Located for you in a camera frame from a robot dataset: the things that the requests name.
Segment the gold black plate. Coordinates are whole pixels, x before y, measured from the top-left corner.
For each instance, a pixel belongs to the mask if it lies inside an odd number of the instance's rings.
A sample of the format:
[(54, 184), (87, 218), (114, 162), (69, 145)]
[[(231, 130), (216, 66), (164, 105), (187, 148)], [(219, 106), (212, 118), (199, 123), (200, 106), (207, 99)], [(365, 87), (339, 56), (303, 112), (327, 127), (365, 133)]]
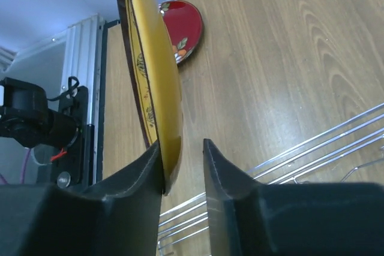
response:
[(143, 136), (158, 143), (164, 194), (175, 183), (182, 158), (181, 83), (172, 43), (156, 0), (124, 0), (121, 24), (127, 29), (127, 60)]

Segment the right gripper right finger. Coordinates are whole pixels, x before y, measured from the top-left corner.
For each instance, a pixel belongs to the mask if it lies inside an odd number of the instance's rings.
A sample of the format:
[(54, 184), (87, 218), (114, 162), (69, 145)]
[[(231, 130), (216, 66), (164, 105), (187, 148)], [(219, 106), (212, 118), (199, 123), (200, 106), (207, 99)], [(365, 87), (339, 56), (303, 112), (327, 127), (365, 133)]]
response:
[(383, 186), (263, 184), (208, 138), (203, 166), (212, 255), (382, 255)]

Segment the wire dish rack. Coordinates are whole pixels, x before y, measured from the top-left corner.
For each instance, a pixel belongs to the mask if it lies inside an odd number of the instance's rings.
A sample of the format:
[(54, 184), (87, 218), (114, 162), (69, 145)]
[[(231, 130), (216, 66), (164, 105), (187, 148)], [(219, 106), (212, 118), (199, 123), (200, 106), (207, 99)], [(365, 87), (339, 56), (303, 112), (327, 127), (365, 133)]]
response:
[[(383, 183), (383, 104), (379, 104), (250, 169), (267, 184)], [(160, 215), (157, 255), (210, 255), (205, 193)]]

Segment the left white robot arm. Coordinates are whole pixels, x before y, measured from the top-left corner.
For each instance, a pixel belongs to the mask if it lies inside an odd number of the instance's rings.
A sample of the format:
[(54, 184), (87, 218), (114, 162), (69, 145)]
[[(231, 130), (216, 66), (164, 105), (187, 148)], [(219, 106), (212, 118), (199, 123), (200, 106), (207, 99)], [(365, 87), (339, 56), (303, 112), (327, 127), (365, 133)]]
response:
[(75, 76), (68, 89), (48, 98), (39, 85), (6, 77), (1, 80), (1, 137), (12, 138), (23, 147), (45, 144), (57, 149), (70, 147), (80, 135), (80, 118), (73, 115), (79, 87)]

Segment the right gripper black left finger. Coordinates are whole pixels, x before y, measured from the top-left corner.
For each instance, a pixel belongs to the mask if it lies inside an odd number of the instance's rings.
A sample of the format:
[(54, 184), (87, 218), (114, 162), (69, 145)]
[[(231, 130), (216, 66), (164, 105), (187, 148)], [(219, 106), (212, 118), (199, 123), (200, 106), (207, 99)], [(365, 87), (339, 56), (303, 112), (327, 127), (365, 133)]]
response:
[(82, 192), (1, 186), (2, 255), (155, 255), (163, 193), (160, 147)]

